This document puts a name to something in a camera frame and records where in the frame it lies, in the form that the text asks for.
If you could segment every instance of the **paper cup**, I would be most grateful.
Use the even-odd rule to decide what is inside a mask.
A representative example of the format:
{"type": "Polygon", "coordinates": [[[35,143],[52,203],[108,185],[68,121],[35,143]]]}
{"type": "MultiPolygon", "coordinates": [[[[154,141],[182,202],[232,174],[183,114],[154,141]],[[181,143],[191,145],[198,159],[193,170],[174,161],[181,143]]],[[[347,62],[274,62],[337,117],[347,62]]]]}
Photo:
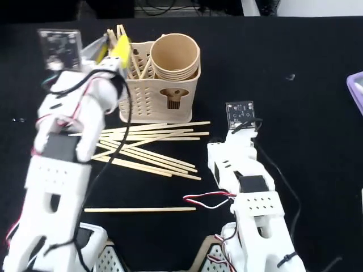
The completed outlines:
{"type": "Polygon", "coordinates": [[[189,78],[198,69],[200,49],[187,35],[172,33],[161,36],[150,50],[155,73],[166,80],[189,78]]]}

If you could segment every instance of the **black fabric surface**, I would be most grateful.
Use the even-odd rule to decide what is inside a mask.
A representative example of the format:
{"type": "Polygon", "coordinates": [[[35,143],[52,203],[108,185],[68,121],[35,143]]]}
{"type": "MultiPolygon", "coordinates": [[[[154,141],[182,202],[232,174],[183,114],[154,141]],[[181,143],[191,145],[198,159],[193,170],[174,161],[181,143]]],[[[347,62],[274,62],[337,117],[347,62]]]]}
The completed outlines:
{"type": "MultiPolygon", "coordinates": [[[[135,42],[171,32],[197,41],[202,76],[193,120],[211,120],[211,134],[225,137],[225,102],[253,100],[257,117],[264,120],[258,141],[302,201],[295,246],[306,267],[320,271],[341,255],[343,261],[332,271],[361,271],[363,117],[345,81],[363,70],[363,18],[154,18],[0,27],[0,237],[21,212],[36,110],[44,98],[36,29],[80,29],[86,45],[120,23],[135,42]]],[[[120,126],[117,115],[107,117],[109,128],[120,126]]],[[[147,146],[195,164],[202,181],[112,166],[87,207],[187,206],[183,195],[217,188],[207,168],[207,142],[147,146]]],[[[104,165],[91,164],[92,176],[104,165]]],[[[290,226],[296,203],[276,171],[266,167],[290,226]]],[[[219,233],[232,219],[227,206],[189,213],[83,216],[84,222],[108,231],[132,270],[189,268],[204,237],[219,233]]]]}

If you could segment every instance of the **wooden basket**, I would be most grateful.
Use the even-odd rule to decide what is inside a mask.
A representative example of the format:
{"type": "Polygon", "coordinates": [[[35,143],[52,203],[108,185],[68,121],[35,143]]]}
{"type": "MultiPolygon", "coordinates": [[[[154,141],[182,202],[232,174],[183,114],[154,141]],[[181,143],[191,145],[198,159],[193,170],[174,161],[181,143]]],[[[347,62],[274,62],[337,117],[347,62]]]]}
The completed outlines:
{"type": "MultiPolygon", "coordinates": [[[[184,81],[166,81],[155,78],[151,63],[145,68],[150,58],[153,41],[132,43],[133,55],[139,70],[147,69],[144,79],[128,79],[133,103],[133,123],[187,123],[192,119],[192,105],[201,73],[200,64],[197,71],[184,81]]],[[[131,66],[132,77],[137,77],[134,65],[131,66]]],[[[120,118],[128,119],[128,99],[119,102],[120,118]]]]}

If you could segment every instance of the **red white black wire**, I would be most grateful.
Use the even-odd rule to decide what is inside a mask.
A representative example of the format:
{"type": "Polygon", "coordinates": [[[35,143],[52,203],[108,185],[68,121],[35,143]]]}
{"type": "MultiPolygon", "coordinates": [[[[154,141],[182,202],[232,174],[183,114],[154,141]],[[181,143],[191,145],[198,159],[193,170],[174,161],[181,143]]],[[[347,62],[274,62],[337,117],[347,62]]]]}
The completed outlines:
{"type": "Polygon", "coordinates": [[[189,194],[189,195],[185,195],[183,197],[183,199],[189,203],[193,203],[193,204],[197,204],[199,206],[202,206],[204,208],[207,209],[216,209],[220,206],[222,206],[223,204],[227,203],[229,201],[229,198],[234,198],[236,195],[235,194],[231,194],[229,192],[224,192],[224,191],[216,191],[216,192],[209,192],[209,193],[204,193],[204,194],[189,194]],[[200,197],[204,197],[204,196],[226,196],[228,199],[222,201],[221,203],[215,205],[215,206],[208,206],[200,201],[194,200],[193,198],[200,198],[200,197]]]}

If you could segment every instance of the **white robotic arm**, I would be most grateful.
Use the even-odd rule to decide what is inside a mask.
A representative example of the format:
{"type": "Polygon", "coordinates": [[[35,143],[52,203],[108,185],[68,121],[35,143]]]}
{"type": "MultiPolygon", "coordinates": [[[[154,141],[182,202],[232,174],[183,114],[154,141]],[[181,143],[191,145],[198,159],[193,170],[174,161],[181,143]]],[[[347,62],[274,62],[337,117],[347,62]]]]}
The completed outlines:
{"type": "Polygon", "coordinates": [[[221,233],[226,239],[238,228],[237,235],[224,242],[226,255],[236,271],[305,272],[295,254],[274,180],[256,160],[253,103],[227,103],[227,115],[226,141],[208,144],[208,167],[218,187],[236,195],[230,210],[237,226],[227,224],[221,233]]]}
{"type": "MultiPolygon", "coordinates": [[[[104,115],[117,107],[121,95],[119,88],[110,81],[115,75],[125,78],[119,56],[106,57],[99,64],[86,61],[82,71],[63,71],[44,99],[38,110],[38,133],[26,178],[23,211],[4,260],[5,272],[25,271],[32,251],[42,237],[47,239],[37,255],[34,269],[83,270],[76,253],[74,234],[91,173],[91,166],[86,162],[91,159],[104,129],[104,115]],[[71,92],[62,91],[81,81],[84,84],[71,92]],[[62,134],[63,131],[80,132],[82,136],[70,137],[62,134]],[[50,205],[54,196],[59,198],[55,211],[50,205]],[[47,252],[51,245],[65,242],[70,243],[47,252]]],[[[104,248],[107,233],[88,224],[81,223],[81,227],[93,232],[82,248],[84,263],[91,269],[104,248]]]]}

